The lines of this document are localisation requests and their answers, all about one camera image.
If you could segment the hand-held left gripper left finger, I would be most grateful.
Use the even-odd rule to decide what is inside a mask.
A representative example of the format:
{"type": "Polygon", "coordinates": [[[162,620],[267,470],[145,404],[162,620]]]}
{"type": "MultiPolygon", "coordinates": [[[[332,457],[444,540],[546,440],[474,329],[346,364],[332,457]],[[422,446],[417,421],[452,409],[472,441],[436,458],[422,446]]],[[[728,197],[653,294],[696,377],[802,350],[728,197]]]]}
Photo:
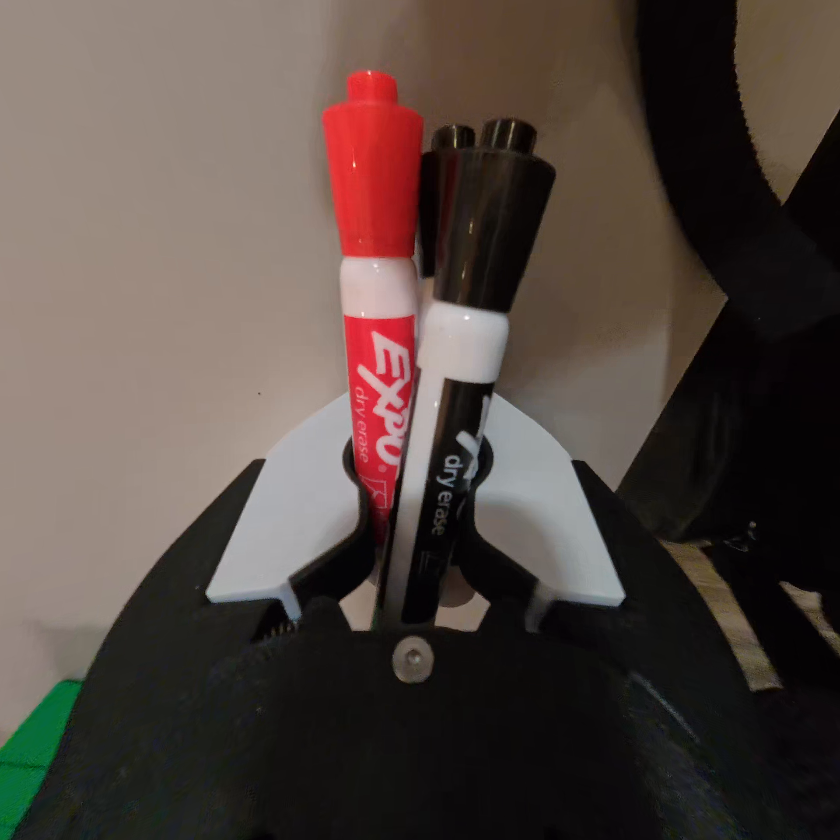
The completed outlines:
{"type": "Polygon", "coordinates": [[[210,602],[277,601],[298,621],[313,599],[340,601],[369,578],[374,527],[350,436],[344,394],[269,451],[206,588],[210,602]]]}

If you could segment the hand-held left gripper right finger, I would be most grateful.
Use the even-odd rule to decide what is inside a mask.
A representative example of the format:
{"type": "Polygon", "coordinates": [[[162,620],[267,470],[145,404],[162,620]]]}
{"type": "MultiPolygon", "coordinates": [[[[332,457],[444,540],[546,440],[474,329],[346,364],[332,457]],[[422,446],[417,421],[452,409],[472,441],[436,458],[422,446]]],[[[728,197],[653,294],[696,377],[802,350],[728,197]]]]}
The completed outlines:
{"type": "Polygon", "coordinates": [[[461,571],[488,602],[515,602],[531,633],[557,603],[615,608],[625,600],[572,458],[499,395],[461,518],[461,571]]]}

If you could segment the black dry erase marker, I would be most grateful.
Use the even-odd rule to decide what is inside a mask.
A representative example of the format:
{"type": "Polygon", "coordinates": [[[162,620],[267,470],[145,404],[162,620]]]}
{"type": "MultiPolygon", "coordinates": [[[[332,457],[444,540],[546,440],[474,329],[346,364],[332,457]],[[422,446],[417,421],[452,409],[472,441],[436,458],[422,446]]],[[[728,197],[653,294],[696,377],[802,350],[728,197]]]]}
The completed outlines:
{"type": "Polygon", "coordinates": [[[485,122],[470,148],[441,151],[436,272],[416,353],[410,427],[397,482],[374,626],[434,622],[479,469],[508,344],[508,314],[555,179],[537,131],[485,122]]]}
{"type": "MultiPolygon", "coordinates": [[[[441,151],[470,148],[475,142],[476,133],[473,129],[467,125],[450,123],[434,132],[430,150],[422,155],[417,217],[418,273],[421,280],[417,344],[422,342],[424,322],[434,292],[439,217],[438,154],[441,151]]],[[[443,582],[440,607],[455,609],[464,606],[474,595],[475,591],[467,583],[460,568],[455,564],[450,565],[443,582]]]]}

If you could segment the red dry erase marker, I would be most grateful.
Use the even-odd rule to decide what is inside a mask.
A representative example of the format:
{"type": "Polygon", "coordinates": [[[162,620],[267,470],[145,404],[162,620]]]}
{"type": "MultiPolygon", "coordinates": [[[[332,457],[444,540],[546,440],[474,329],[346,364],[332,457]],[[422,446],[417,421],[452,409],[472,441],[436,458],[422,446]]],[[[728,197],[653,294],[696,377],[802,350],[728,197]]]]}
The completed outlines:
{"type": "Polygon", "coordinates": [[[359,70],[322,114],[342,254],[340,306],[354,468],[374,538],[387,541],[413,396],[419,279],[414,262],[423,118],[396,80],[359,70]]]}

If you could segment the green cloth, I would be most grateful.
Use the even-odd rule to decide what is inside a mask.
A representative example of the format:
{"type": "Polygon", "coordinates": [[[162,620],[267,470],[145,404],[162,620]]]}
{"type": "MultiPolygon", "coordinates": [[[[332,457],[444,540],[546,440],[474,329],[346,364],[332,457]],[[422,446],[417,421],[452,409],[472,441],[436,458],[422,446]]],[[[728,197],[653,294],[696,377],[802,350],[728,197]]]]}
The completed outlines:
{"type": "Polygon", "coordinates": [[[79,680],[57,683],[1,748],[1,838],[24,818],[56,756],[81,691],[79,680]]]}

